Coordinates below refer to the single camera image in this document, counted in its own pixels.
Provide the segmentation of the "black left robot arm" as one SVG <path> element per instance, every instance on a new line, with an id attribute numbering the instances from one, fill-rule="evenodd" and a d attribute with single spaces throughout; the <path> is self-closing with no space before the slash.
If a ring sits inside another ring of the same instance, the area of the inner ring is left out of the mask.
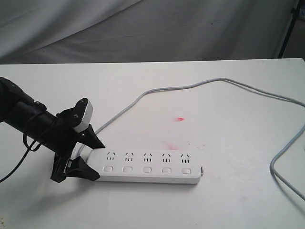
<path id="1" fill-rule="evenodd" d="M 0 120 L 22 132 L 27 152 L 45 146 L 55 153 L 51 180 L 60 183 L 67 177 L 96 181 L 100 178 L 81 156 L 71 159 L 74 147 L 82 143 L 91 149 L 104 148 L 90 124 L 93 106 L 87 98 L 59 114 L 27 95 L 14 82 L 0 79 Z"/>

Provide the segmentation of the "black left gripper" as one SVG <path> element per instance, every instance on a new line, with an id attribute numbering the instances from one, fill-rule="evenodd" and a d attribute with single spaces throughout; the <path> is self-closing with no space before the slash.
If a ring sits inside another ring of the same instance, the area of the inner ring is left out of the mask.
<path id="1" fill-rule="evenodd" d="M 77 133 L 73 127 L 73 108 L 56 114 L 56 123 L 51 129 L 51 145 L 55 152 L 51 180 L 60 183 L 68 177 L 82 178 L 96 181 L 100 174 L 92 169 L 81 156 L 71 159 L 74 147 L 78 142 L 91 149 L 105 148 L 92 125 L 83 132 Z"/>

